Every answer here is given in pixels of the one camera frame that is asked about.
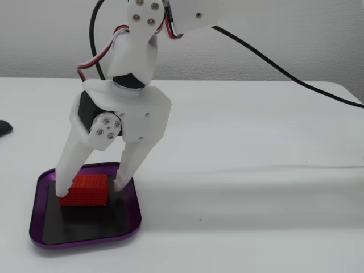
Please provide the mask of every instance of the red cube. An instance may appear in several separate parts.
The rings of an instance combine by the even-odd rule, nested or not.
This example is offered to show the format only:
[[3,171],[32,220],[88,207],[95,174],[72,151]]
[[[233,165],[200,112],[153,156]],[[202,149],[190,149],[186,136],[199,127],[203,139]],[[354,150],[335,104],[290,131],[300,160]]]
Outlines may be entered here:
[[77,175],[61,206],[105,206],[109,198],[107,175]]

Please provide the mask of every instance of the square tray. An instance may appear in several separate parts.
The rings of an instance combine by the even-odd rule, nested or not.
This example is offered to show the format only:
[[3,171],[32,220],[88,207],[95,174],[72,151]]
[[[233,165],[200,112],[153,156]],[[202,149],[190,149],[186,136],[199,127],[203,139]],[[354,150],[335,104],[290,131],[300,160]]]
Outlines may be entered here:
[[29,235],[44,249],[60,249],[94,243],[114,242],[133,236],[140,228],[134,181],[115,192],[113,180],[119,163],[85,165],[81,175],[108,175],[109,201],[105,207],[61,207],[55,195],[55,170],[38,178]]

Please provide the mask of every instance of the white table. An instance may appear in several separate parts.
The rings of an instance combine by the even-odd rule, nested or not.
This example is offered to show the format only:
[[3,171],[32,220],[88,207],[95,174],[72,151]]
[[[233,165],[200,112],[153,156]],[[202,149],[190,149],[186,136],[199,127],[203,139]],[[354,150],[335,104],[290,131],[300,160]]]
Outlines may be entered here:
[[[14,127],[0,138],[0,272],[364,271],[364,110],[292,82],[154,84],[173,109],[135,176],[139,233],[49,251],[28,235],[35,185],[57,163],[81,83],[0,79],[0,119]],[[88,163],[119,161],[122,145]]]

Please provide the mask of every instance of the black object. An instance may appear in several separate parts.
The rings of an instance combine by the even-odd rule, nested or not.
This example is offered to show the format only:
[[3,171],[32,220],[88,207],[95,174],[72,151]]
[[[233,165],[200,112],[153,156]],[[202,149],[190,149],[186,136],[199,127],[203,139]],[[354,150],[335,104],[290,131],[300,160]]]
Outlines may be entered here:
[[[80,117],[81,122],[85,126],[86,130],[90,131],[93,120],[95,119],[95,117],[102,113],[107,113],[107,111],[97,107],[97,105],[91,99],[90,95],[88,95],[86,91],[83,91],[81,94],[78,116]],[[122,135],[123,131],[121,128],[119,136]]]
[[13,127],[6,121],[0,121],[0,137],[10,133],[13,130]]
[[[98,10],[100,9],[100,7],[103,3],[104,3],[104,0],[98,0],[97,4],[92,12],[91,21],[90,21],[89,37],[90,37],[92,56],[94,56],[94,57],[97,55],[96,46],[95,46],[95,37],[94,37],[95,21],[96,21],[96,16],[97,16]],[[100,79],[105,81],[105,76],[104,76],[104,73],[102,72],[100,63],[96,62],[95,65],[96,65],[97,73],[100,76]]]
[[115,176],[109,176],[109,200],[103,207],[62,207],[56,183],[50,182],[42,241],[59,245],[75,241],[118,237],[130,230],[122,192],[115,192]]
[[139,81],[133,74],[128,74],[124,76],[117,76],[113,78],[113,81],[117,84],[132,89],[144,88],[146,85]]
[[214,30],[226,35],[227,37],[233,39],[234,41],[238,42],[239,44],[245,46],[247,49],[249,49],[252,53],[256,54],[258,57],[262,58],[264,61],[266,61],[267,63],[269,63],[272,67],[274,67],[275,69],[277,69],[280,73],[284,74],[286,77],[290,78],[292,81],[294,81],[295,83],[310,89],[314,92],[317,92],[321,95],[327,96],[329,98],[332,98],[336,101],[340,101],[344,104],[348,104],[354,107],[358,107],[358,108],[364,108],[363,104],[358,104],[357,102],[353,102],[353,101],[348,101],[345,100],[343,98],[337,97],[335,95],[332,95],[326,91],[323,91],[319,88],[316,88],[312,85],[306,84],[305,82],[299,80],[298,78],[296,78],[295,76],[291,75],[289,72],[287,72],[286,70],[284,70],[282,67],[280,67],[279,65],[277,65],[275,62],[273,62],[271,59],[269,59],[267,56],[265,56],[264,54],[262,54],[261,52],[259,52],[257,49],[255,49],[254,47],[252,47],[251,45],[249,45],[248,43],[244,42],[242,39],[240,39],[239,37],[235,36],[234,34],[230,33],[227,30],[224,30],[221,27],[218,26],[214,26],[212,27]]

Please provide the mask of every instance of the white wall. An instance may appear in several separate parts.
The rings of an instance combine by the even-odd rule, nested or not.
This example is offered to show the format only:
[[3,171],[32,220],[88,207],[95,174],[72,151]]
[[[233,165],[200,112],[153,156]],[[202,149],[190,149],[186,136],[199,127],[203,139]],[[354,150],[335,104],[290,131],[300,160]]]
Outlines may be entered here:
[[[88,26],[96,0],[1,0],[0,76],[77,77],[90,58]],[[126,0],[106,0],[97,47],[125,22]],[[364,100],[364,10],[361,0],[292,0],[223,27],[303,80],[339,83]],[[284,80],[249,51],[204,29],[181,41],[159,39],[155,78]],[[94,70],[86,73],[96,77]]]

